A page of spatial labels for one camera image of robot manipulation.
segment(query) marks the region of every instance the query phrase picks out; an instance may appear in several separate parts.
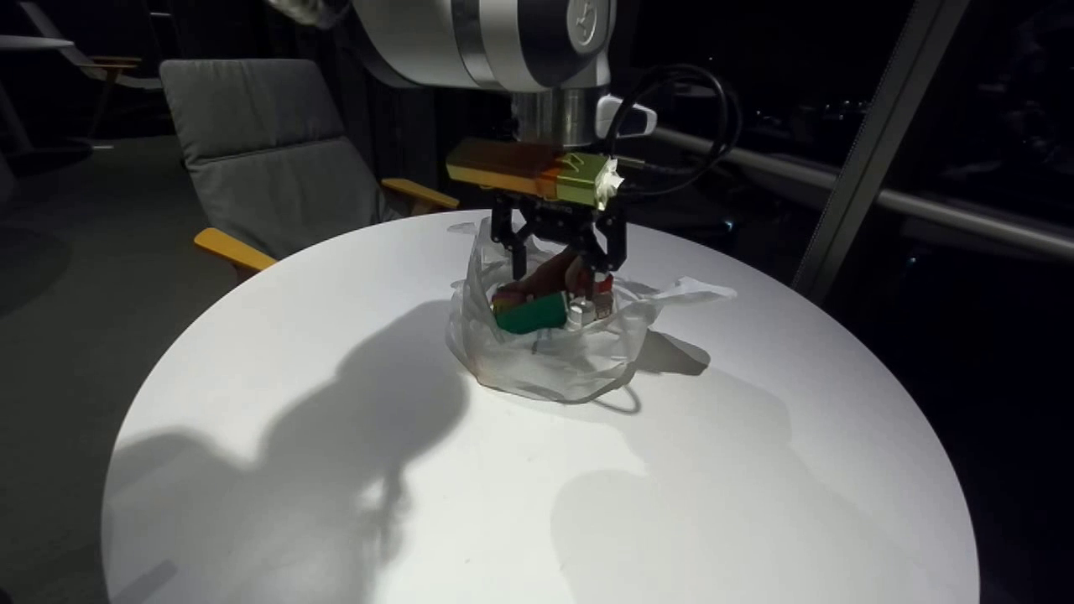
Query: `black cable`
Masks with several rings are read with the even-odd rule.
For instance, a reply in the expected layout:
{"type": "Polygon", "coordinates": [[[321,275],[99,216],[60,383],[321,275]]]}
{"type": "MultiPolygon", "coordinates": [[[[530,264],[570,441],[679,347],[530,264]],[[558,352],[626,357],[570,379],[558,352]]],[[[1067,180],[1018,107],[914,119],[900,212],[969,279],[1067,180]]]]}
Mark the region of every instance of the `black cable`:
{"type": "Polygon", "coordinates": [[[645,167],[645,172],[655,172],[655,173],[681,173],[681,177],[673,185],[664,185],[664,189],[637,189],[632,194],[617,194],[615,201],[660,197],[660,194],[685,190],[685,189],[698,185],[705,177],[705,172],[739,143],[739,139],[741,139],[739,94],[732,87],[726,87],[705,68],[672,64],[664,72],[655,72],[655,74],[640,77],[640,87],[622,101],[622,107],[612,119],[612,129],[599,139],[599,152],[606,159],[615,159],[617,130],[622,130],[624,119],[632,113],[632,107],[640,103],[645,97],[672,87],[672,83],[681,83],[681,82],[707,83],[716,101],[717,101],[717,135],[710,139],[710,149],[705,152],[705,159],[694,167],[664,167],[664,165],[651,165],[651,162],[637,165],[637,159],[624,159],[624,167],[645,167]]]}

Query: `white tabletop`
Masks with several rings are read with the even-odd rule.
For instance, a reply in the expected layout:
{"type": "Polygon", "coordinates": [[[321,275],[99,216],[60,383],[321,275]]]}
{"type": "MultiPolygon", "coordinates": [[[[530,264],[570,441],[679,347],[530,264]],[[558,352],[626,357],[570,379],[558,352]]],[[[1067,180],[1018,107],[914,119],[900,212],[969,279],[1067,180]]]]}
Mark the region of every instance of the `white tabletop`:
{"type": "Polygon", "coordinates": [[[32,54],[32,49],[62,49],[72,48],[72,42],[62,36],[10,36],[0,33],[0,54],[32,54]]]}
{"type": "Polygon", "coordinates": [[[622,279],[739,297],[669,308],[632,392],[491,392],[444,337],[477,219],[316,246],[165,352],[107,471],[117,604],[976,604],[936,434],[825,311],[632,227],[622,279]]]}

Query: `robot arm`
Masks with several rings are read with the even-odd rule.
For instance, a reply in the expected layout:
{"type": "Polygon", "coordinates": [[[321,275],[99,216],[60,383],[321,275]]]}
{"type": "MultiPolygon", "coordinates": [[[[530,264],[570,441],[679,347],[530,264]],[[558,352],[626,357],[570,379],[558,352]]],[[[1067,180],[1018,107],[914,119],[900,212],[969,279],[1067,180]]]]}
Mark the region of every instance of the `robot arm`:
{"type": "Polygon", "coordinates": [[[367,68],[391,87],[512,97],[518,142],[583,149],[612,82],[615,0],[267,0],[307,26],[353,8],[367,68]]]}

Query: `green object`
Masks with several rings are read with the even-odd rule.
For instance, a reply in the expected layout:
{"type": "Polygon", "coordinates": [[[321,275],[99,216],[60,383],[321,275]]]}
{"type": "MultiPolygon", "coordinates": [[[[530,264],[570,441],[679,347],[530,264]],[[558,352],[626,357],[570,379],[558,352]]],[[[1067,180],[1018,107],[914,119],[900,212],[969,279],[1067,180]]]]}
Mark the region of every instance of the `green object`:
{"type": "Polygon", "coordinates": [[[496,327],[512,337],[560,330],[560,327],[566,327],[566,300],[560,292],[536,297],[523,305],[496,311],[496,327]]]}
{"type": "Polygon", "coordinates": [[[617,162],[604,154],[581,154],[570,152],[560,159],[558,172],[558,197],[574,204],[604,207],[606,197],[617,190],[617,162]]]}

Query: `chair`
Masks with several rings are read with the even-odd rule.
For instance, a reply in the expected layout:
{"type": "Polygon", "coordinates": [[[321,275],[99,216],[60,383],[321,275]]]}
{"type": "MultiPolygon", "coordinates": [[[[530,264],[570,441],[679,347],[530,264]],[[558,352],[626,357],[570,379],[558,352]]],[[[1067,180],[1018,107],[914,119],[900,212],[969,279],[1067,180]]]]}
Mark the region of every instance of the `chair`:
{"type": "Polygon", "coordinates": [[[160,82],[210,223],[195,246],[240,270],[267,270],[369,223],[458,204],[405,177],[376,180],[311,62],[165,62],[160,82]]]}
{"type": "MultiPolygon", "coordinates": [[[[38,36],[62,36],[60,26],[41,11],[38,0],[19,0],[19,14],[25,16],[25,24],[32,26],[38,36]]],[[[71,68],[78,68],[84,77],[103,83],[103,91],[110,87],[131,87],[131,91],[160,91],[159,77],[137,77],[131,74],[140,57],[121,57],[125,68],[117,72],[117,57],[115,54],[84,54],[81,48],[62,48],[57,49],[71,68]]]]}

